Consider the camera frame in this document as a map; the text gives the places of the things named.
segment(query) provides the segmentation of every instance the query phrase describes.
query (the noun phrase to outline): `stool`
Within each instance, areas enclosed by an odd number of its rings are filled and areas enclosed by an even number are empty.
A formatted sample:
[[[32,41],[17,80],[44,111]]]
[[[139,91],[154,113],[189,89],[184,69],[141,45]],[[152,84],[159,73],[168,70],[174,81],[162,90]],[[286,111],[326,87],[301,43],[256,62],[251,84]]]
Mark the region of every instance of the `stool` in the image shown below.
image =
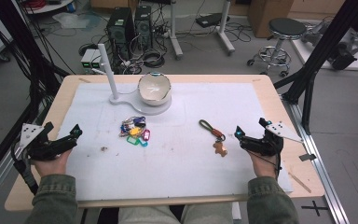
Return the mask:
[[[267,69],[264,72],[261,72],[260,75],[266,75],[271,66],[286,67],[285,71],[281,71],[280,76],[286,77],[289,74],[290,62],[292,58],[289,53],[284,49],[281,49],[283,40],[296,40],[299,39],[303,34],[306,33],[307,28],[305,25],[299,21],[295,21],[288,18],[277,18],[269,21],[269,31],[272,33],[272,36],[268,38],[270,40],[272,37],[278,38],[278,43],[275,47],[267,46],[261,48],[253,59],[247,62],[248,66],[251,66],[255,63],[256,58],[260,58],[264,63],[267,64]]]

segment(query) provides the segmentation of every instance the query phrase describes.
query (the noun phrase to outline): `metal frame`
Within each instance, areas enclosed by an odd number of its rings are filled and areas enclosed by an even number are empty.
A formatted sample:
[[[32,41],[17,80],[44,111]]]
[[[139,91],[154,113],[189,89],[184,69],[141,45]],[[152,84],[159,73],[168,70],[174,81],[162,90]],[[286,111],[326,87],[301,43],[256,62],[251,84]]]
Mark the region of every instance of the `metal frame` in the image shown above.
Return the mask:
[[[316,156],[316,159],[312,160],[311,162],[316,170],[316,173],[321,178],[321,181],[324,185],[324,192],[325,192],[324,197],[330,208],[333,219],[335,220],[336,223],[339,224],[343,224],[343,223],[349,224],[350,222],[348,221],[344,208],[342,207],[342,204],[338,198],[336,190],[334,189],[333,183],[330,180],[330,176],[328,175],[324,167],[324,162],[322,161],[318,148],[316,147],[312,136],[307,134],[307,131],[301,124],[301,119],[302,119],[301,108],[298,105],[290,105],[285,101],[282,102],[290,107],[291,110],[290,112],[292,113],[298,132],[302,137],[302,139],[304,140],[303,143],[305,149],[309,154],[313,154]]]

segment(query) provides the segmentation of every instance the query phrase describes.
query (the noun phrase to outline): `sleeve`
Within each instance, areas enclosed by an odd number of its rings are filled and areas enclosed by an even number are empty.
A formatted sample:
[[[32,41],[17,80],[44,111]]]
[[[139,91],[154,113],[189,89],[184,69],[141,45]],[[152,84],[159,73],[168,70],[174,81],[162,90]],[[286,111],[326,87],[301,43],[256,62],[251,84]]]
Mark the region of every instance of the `sleeve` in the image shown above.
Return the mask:
[[[32,204],[34,209],[25,220],[26,224],[75,223],[75,178],[69,175],[43,176]]]
[[[292,200],[274,178],[262,176],[252,179],[248,184],[248,193],[249,223],[299,223]]]

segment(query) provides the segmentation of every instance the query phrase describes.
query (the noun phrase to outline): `small object on table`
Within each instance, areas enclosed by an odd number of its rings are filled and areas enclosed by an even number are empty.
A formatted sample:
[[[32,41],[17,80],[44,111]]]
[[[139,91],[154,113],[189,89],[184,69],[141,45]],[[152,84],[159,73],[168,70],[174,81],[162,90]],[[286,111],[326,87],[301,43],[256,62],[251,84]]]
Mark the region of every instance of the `small object on table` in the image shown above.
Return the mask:
[[[222,157],[225,157],[227,155],[227,150],[223,146],[223,141],[226,140],[226,136],[222,134],[219,130],[212,127],[211,124],[209,124],[206,120],[200,119],[199,124],[202,128],[208,130],[211,134],[216,136],[216,141],[213,144],[213,147],[215,148],[215,153],[219,153]]]

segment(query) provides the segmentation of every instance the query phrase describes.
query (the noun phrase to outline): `black cable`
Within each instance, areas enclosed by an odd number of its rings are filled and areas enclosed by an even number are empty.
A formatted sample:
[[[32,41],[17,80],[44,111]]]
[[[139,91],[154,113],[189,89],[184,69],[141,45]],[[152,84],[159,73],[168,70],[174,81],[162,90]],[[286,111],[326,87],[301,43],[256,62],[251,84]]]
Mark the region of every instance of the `black cable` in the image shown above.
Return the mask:
[[[161,54],[155,52],[146,53],[144,56],[144,61],[145,66],[151,68],[159,68],[165,64],[164,57]]]

